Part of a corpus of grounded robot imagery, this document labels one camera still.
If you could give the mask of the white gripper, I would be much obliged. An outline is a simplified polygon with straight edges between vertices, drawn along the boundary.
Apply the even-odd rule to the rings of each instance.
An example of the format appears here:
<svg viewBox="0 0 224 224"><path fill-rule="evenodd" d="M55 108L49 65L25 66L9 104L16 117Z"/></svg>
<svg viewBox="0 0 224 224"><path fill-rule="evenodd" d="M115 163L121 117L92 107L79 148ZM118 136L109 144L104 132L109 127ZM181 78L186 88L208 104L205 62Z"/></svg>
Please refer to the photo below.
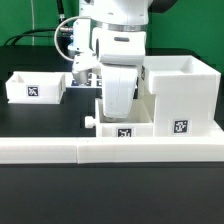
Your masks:
<svg viewBox="0 0 224 224"><path fill-rule="evenodd" d="M145 57L145 40L144 31L119 32L96 27L92 30L91 50L75 56L72 73L77 83L84 82L78 77L81 72L100 70L105 117L129 115L138 68Z"/></svg>

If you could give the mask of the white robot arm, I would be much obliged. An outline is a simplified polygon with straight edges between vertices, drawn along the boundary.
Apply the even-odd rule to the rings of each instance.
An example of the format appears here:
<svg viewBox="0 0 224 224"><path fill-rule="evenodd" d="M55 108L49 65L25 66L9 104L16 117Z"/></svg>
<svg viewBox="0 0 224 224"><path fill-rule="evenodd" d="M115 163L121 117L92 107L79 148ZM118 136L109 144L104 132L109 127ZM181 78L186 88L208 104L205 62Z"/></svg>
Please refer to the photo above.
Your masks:
<svg viewBox="0 0 224 224"><path fill-rule="evenodd" d="M78 75L97 68L102 77L103 115L129 115L138 68L145 58L149 14L164 13L178 0L92 0L79 36L84 46L74 57Z"/></svg>

